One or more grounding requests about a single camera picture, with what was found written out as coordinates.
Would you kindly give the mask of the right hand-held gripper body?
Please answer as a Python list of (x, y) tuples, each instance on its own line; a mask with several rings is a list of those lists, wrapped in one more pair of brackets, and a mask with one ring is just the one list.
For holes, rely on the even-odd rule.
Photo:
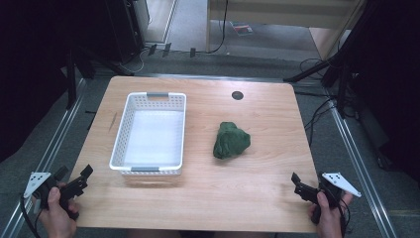
[(322, 173), (321, 176), (327, 181), (327, 190), (322, 191), (331, 208), (338, 208), (341, 205), (344, 192), (361, 197), (362, 194), (340, 173)]

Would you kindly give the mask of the person's left hand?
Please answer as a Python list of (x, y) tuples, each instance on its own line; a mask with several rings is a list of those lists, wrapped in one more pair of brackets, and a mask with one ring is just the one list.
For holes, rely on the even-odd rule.
[(39, 218), (47, 231), (48, 238), (73, 238), (76, 221), (71, 219), (60, 206), (60, 191), (54, 186), (49, 193), (48, 209), (44, 209)]

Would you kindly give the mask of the dark green cloth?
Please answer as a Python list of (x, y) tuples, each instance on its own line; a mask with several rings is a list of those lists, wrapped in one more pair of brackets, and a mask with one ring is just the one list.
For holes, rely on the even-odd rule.
[(220, 160), (233, 158), (239, 156), (250, 145), (250, 134), (233, 122), (222, 122), (213, 147), (213, 156)]

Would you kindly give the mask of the black tripod stand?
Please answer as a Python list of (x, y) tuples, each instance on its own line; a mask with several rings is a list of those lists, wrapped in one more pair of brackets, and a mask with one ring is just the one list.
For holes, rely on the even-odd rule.
[(354, 28), (351, 30), (341, 48), (334, 55), (290, 78), (285, 78), (283, 81), (295, 83), (321, 69), (327, 68), (327, 71), (321, 80), (322, 85), (324, 87), (331, 87), (336, 80), (339, 80), (336, 108), (340, 116), (345, 118), (344, 107), (346, 87), (351, 77), (351, 65), (355, 62), (356, 51), (366, 38), (381, 2), (382, 0), (367, 0), (367, 5), (362, 12), (362, 15), (356, 21)]

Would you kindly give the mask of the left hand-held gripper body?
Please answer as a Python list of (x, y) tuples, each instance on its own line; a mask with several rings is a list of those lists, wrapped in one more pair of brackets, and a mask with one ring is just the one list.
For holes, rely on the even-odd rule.
[[(35, 199), (35, 213), (49, 208), (49, 194), (53, 187), (57, 187), (58, 181), (59, 177), (53, 176), (51, 173), (31, 173), (24, 191), (24, 198), (33, 197)], [(71, 211), (68, 208), (68, 202), (75, 196), (80, 196), (80, 178), (76, 178), (65, 186), (60, 187), (59, 193), (59, 205), (66, 211), (69, 218), (76, 220), (79, 213)]]

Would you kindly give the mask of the dark curtain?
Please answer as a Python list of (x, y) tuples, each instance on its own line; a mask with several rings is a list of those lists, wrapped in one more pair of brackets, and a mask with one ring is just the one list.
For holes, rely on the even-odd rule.
[(0, 163), (72, 89), (61, 69), (94, 69), (76, 41), (93, 0), (0, 0)]
[(420, 0), (367, 0), (349, 40), (350, 87), (378, 163), (420, 183)]

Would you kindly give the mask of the magazine with red cover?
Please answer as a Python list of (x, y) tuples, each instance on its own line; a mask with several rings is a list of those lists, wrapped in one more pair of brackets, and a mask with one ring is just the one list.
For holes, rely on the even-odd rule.
[(234, 31), (237, 33), (237, 35), (240, 37), (249, 36), (254, 33), (251, 26), (243, 22), (232, 22), (231, 26), (234, 29)]

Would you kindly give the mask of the white perforated plastic basket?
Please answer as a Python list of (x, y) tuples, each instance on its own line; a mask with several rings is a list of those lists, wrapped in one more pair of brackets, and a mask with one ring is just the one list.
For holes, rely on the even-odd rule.
[(109, 167), (123, 176), (178, 176), (187, 97), (175, 92), (127, 96)]

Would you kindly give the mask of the aluminium floor rail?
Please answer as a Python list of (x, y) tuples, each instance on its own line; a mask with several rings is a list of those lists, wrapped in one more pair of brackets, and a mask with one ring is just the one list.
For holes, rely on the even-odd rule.
[(282, 78), (247, 77), (247, 76), (225, 76), (225, 75), (201, 75), (201, 74), (170, 74), (170, 73), (141, 73), (135, 74), (141, 77), (162, 77), (162, 78), (185, 78), (203, 80), (229, 80), (229, 81), (249, 81), (267, 83), (287, 83)]
[(330, 102), (330, 108), (332, 110), (335, 124), (343, 139), (352, 165), (359, 179), (359, 183), (361, 184), (364, 197), (367, 200), (370, 211), (382, 238), (398, 238), (388, 212), (377, 192), (375, 185), (373, 184), (363, 157), (349, 129), (347, 121), (341, 117), (340, 113), (338, 112), (338, 107), (334, 102)]
[[(46, 173), (51, 169), (61, 144), (78, 112), (85, 95), (85, 90), (86, 80), (81, 78), (76, 85), (75, 103), (70, 109), (66, 109), (63, 113), (43, 156), (37, 167), (31, 173)], [(16, 238), (24, 224), (29, 226), (30, 231), (37, 230), (37, 226), (31, 220), (32, 214), (38, 214), (34, 212), (32, 198), (25, 199), (24, 193), (20, 192), (16, 206), (14, 207), (7, 224), (4, 226), (4, 230), (0, 232), (0, 238)]]

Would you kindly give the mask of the black metal stand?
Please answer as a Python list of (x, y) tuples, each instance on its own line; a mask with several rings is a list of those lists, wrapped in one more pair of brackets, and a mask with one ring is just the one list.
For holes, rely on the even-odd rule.
[(70, 109), (76, 100), (76, 81), (75, 69), (87, 78), (92, 78), (95, 69), (90, 62), (90, 51), (77, 47), (68, 51), (66, 57), (66, 81), (67, 81), (67, 105), (66, 109)]

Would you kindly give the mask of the black cabinet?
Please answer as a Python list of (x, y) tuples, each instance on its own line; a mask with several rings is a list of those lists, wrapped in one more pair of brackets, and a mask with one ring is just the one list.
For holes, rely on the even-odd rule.
[(150, 22), (147, 0), (105, 0), (118, 61), (128, 62), (145, 47)]

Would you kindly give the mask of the person's right hand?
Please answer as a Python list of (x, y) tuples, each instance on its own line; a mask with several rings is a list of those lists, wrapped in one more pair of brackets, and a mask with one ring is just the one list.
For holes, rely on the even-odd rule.
[(353, 196), (345, 192), (340, 201), (342, 209), (331, 208), (326, 195), (320, 191), (317, 193), (318, 203), (311, 204), (308, 208), (308, 216), (312, 217), (317, 207), (321, 209), (319, 223), (316, 225), (316, 232), (319, 238), (343, 238), (341, 213), (346, 206), (352, 202)]

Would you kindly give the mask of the light wooden furniture frame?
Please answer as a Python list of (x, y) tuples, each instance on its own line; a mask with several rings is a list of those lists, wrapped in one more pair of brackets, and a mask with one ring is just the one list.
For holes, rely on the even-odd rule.
[(206, 51), (212, 20), (297, 26), (310, 30), (322, 60), (336, 50), (342, 36), (361, 16), (368, 0), (207, 0)]

